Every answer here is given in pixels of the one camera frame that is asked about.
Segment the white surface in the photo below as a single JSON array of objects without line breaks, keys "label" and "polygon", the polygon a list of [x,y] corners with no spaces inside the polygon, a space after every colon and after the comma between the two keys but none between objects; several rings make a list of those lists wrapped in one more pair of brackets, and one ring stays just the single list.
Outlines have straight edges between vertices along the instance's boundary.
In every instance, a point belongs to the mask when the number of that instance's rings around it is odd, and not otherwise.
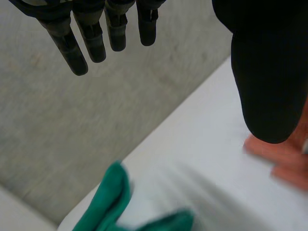
[{"label": "white surface", "polygon": [[1,231],[55,231],[56,227],[0,187]]},{"label": "white surface", "polygon": [[[248,135],[228,59],[124,160],[135,189],[118,222],[133,228],[189,207],[195,231],[307,231],[307,196],[245,153]],[[95,191],[59,231],[72,230]]]}]

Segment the gray concrete floor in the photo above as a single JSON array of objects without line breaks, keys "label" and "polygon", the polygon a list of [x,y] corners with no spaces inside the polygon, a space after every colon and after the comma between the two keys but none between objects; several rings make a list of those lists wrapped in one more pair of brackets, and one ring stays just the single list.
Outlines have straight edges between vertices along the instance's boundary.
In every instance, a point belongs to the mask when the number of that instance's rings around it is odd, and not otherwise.
[{"label": "gray concrete floor", "polygon": [[127,48],[71,73],[33,18],[0,1],[0,183],[51,221],[64,216],[230,54],[211,0],[168,0],[151,47],[128,13]]}]

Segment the orange object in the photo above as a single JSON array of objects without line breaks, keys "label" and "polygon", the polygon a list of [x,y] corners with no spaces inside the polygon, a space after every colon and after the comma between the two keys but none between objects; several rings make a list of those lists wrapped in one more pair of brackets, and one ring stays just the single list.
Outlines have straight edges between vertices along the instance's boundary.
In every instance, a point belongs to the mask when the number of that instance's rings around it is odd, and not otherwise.
[{"label": "orange object", "polygon": [[308,154],[302,148],[308,139],[308,101],[303,114],[291,136],[280,144],[263,142],[253,135],[245,141],[245,148],[252,154],[266,158],[277,164],[272,174],[292,185],[308,191]]}]

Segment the black robotic finger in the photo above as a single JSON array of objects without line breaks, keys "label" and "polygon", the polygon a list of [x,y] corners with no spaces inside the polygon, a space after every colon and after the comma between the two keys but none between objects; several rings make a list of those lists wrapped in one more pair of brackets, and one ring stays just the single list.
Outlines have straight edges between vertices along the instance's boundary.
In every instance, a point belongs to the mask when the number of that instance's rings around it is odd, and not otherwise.
[{"label": "black robotic finger", "polygon": [[77,76],[86,74],[88,65],[72,32],[71,18],[54,21],[39,20],[39,22],[47,29],[74,74]]},{"label": "black robotic finger", "polygon": [[113,51],[122,51],[126,47],[126,12],[135,0],[106,0],[105,16],[110,45]]},{"label": "black robotic finger", "polygon": [[70,27],[72,1],[10,0],[21,12],[38,19],[50,34],[71,70],[78,76],[88,72],[88,65]]},{"label": "black robotic finger", "polygon": [[166,0],[137,0],[138,25],[141,43],[151,46],[156,39],[158,8]]},{"label": "black robotic finger", "polygon": [[106,59],[103,31],[99,19],[103,13],[105,0],[74,1],[73,12],[90,58],[95,63]]}]

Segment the green cloth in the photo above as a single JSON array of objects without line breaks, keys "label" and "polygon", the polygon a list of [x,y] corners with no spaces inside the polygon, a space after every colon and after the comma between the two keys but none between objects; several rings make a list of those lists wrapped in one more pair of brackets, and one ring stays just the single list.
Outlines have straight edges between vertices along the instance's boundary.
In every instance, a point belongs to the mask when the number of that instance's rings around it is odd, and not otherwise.
[{"label": "green cloth", "polygon": [[[88,209],[73,231],[130,231],[116,225],[129,201],[128,175],[120,162],[115,162],[106,171]],[[193,215],[188,210],[182,210],[135,231],[190,231],[192,225]]]}]

